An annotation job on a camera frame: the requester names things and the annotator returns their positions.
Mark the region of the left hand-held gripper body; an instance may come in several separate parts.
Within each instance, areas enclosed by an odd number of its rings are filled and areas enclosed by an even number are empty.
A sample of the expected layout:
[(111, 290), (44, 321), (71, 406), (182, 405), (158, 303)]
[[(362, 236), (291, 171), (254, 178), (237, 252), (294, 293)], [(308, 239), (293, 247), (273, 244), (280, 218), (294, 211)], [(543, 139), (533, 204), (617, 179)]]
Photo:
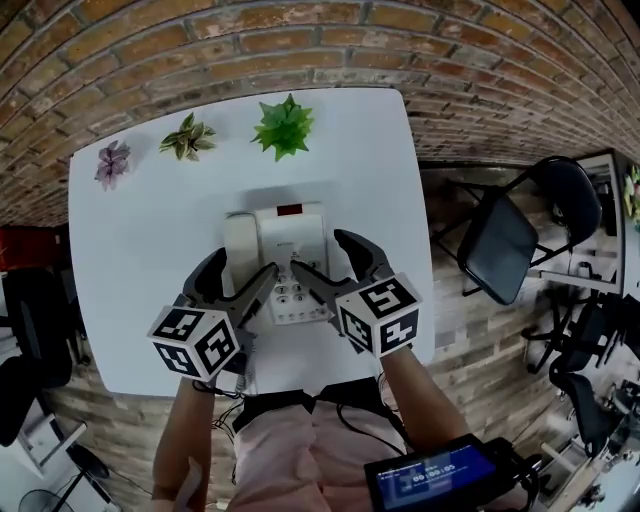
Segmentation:
[(212, 385), (220, 374), (233, 374), (229, 394), (253, 387), (256, 335), (234, 328), (226, 312), (213, 304), (195, 305), (182, 293), (165, 306), (148, 332), (165, 366), (183, 377)]

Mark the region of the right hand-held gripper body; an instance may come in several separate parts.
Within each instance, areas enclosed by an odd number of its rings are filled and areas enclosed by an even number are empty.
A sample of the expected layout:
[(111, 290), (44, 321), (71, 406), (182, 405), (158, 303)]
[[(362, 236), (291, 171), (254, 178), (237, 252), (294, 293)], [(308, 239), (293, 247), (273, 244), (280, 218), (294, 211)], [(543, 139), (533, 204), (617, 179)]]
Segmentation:
[(398, 273), (336, 298), (340, 332), (376, 358), (410, 344), (418, 334), (421, 296)]

